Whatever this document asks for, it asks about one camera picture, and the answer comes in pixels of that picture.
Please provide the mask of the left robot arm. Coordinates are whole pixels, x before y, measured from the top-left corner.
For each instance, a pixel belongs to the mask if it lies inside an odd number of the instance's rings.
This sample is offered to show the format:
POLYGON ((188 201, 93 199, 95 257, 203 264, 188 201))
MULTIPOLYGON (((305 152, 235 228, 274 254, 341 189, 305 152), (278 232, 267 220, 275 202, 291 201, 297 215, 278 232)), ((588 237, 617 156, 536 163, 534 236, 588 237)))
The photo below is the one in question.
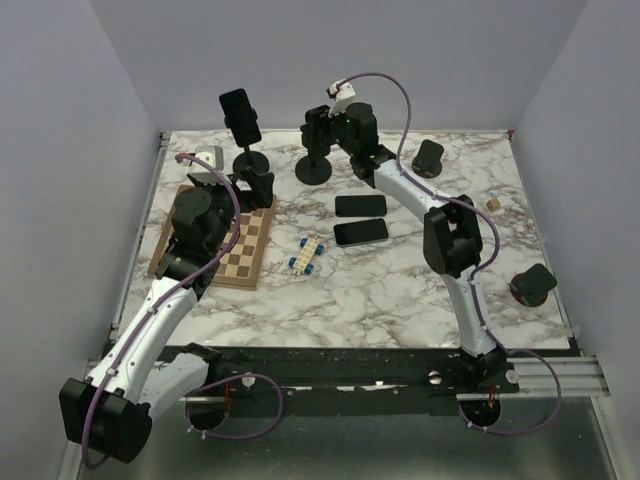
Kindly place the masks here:
POLYGON ((184 395, 214 393, 222 380, 215 352, 188 346, 165 369, 153 367, 172 333, 212 283, 221 258, 240 235, 241 215, 271 207, 273 173, 245 168, 215 174, 216 182, 194 181, 174 200, 173 234, 158 263, 146 300, 120 339, 83 380, 68 379, 59 393, 67 438, 91 459, 123 463, 144 448, 153 423, 184 395))

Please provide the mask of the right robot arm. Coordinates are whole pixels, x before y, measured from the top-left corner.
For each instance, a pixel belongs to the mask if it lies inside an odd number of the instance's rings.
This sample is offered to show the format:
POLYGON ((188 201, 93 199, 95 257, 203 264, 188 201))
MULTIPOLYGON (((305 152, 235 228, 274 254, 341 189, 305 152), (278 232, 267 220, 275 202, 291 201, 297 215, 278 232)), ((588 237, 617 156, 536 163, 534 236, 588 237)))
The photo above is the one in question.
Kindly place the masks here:
POLYGON ((479 212, 466 196, 447 197, 413 174, 399 156, 379 141, 377 119, 369 104, 356 102, 338 115, 321 105, 305 113, 302 145, 314 157, 336 145, 350 159, 356 177, 392 197, 423 225, 423 256, 450 295, 460 334, 460 379, 480 392, 506 364, 505 348, 488 330, 479 271, 483 249, 479 212))

